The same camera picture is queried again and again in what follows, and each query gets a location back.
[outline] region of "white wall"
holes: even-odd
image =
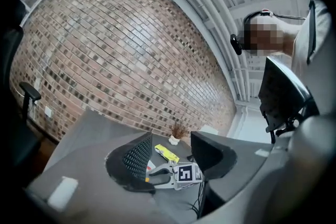
[[[261,112],[248,109],[247,113],[245,122],[237,139],[260,143],[271,143],[270,134],[265,131],[267,123],[261,115]]]
[[[270,144],[270,134],[266,133],[266,120],[259,110],[238,108],[228,137]]]

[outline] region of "chair backrest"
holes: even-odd
[[[153,184],[145,181],[151,156],[152,133],[147,132],[112,151],[106,159],[106,170],[128,191],[155,193]]]
[[[202,135],[191,132],[191,151],[205,180],[225,176],[236,164],[236,152],[225,145]]]
[[[23,38],[21,27],[7,28],[0,41],[1,45],[1,84],[5,91],[9,90],[9,75],[16,50]]]
[[[267,117],[266,132],[281,127],[288,119],[296,116],[311,95],[298,77],[283,63],[267,57],[263,82],[258,97],[260,111]]]
[[[9,74],[11,73],[11,66],[16,50],[23,38],[23,30],[19,26],[26,9],[24,4],[17,0],[13,4],[16,8],[12,19],[6,22],[7,27],[4,29],[4,34],[0,40],[1,44],[1,84],[4,90],[9,90]]]

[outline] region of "power outlet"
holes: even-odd
[[[52,115],[52,110],[49,108],[49,107],[45,107],[45,109],[44,109],[44,113],[45,113],[45,115],[48,117],[48,118],[50,118],[51,119],[51,115]]]

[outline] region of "gray table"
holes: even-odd
[[[191,204],[197,200],[198,185],[179,191],[160,189],[150,195],[126,191],[108,176],[104,158],[142,134],[97,112],[86,111],[56,147],[45,171],[32,182],[29,190],[47,199],[62,176],[77,179],[79,187],[62,215],[80,223],[193,222],[196,214]],[[166,163],[154,151],[157,144],[167,147],[181,162],[187,162],[186,157],[191,154],[190,147],[183,141],[173,146],[167,137],[153,135],[151,161],[155,166]]]

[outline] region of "small plant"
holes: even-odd
[[[187,127],[183,126],[181,123],[177,123],[175,121],[174,125],[169,126],[170,130],[172,130],[172,135],[176,139],[181,139],[188,134]]]

